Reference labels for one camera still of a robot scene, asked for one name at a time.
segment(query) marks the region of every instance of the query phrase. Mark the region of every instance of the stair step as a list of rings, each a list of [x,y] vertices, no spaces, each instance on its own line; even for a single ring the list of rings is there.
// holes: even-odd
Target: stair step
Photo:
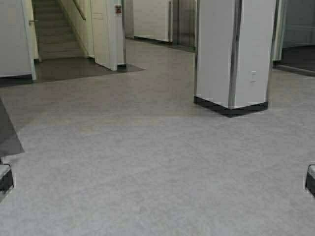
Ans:
[[[72,50],[72,51],[65,51],[65,52],[45,52],[42,53],[41,51],[39,52],[43,60],[48,60],[48,59],[61,59],[61,58],[83,58],[84,55],[81,52],[81,50]]]
[[[79,50],[80,46],[76,41],[66,43],[41,44],[40,50],[42,53],[50,52],[65,52],[69,50]]]
[[[0,202],[7,195],[9,190],[13,188],[12,170],[9,165],[0,165]]]
[[[36,22],[37,30],[55,28],[55,27],[68,27],[69,23],[66,20],[55,20],[55,21],[38,21]]]
[[[55,7],[58,6],[56,1],[35,1],[33,2],[33,9],[45,8],[45,7]]]
[[[61,20],[64,19],[62,12],[51,12],[51,13],[37,13],[35,18],[39,21],[41,20]]]
[[[38,37],[42,36],[60,36],[64,34],[72,33],[71,27],[54,27],[54,28],[37,28],[36,29]]]
[[[41,36],[38,37],[39,44],[50,44],[50,43],[66,43],[76,40],[74,34],[67,33],[62,36],[56,35],[56,36]]]
[[[60,7],[56,6],[50,6],[50,7],[36,7],[34,9],[34,13],[36,14],[45,14],[45,13],[57,13],[62,12]]]

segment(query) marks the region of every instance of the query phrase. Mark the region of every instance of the staircase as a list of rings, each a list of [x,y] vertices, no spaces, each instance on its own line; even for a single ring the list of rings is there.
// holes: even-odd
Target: staircase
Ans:
[[[32,0],[38,52],[42,60],[82,58],[84,54],[57,0]]]

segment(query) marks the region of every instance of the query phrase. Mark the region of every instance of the black object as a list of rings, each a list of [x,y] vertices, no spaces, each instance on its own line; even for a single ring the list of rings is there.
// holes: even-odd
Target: black object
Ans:
[[[310,167],[308,168],[307,176],[306,176],[306,183],[305,183],[305,188],[310,191],[310,193],[313,194],[315,197],[315,178],[311,175],[310,173]]]
[[[3,177],[0,179],[0,193],[3,193],[3,194],[6,194],[9,189],[14,187],[11,167],[10,165],[6,165],[6,166],[8,166],[8,170],[6,173],[4,173]]]

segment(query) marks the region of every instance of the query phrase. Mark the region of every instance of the handrail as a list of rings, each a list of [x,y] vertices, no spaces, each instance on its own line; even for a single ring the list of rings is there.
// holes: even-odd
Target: handrail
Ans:
[[[77,0],[73,0],[73,3],[74,3],[74,5],[76,6],[76,8],[78,9],[78,11],[79,11],[79,13],[80,13],[82,19],[86,21],[87,18],[85,17],[83,11],[81,10],[81,8],[80,8],[79,3],[77,2]]]

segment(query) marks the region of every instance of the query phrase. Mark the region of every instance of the electrical outlet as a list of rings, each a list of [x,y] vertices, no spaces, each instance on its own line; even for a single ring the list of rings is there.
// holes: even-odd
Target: electrical outlet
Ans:
[[[256,70],[253,70],[252,71],[252,78],[251,78],[251,83],[254,83],[256,82],[256,74],[257,74],[257,71]]]

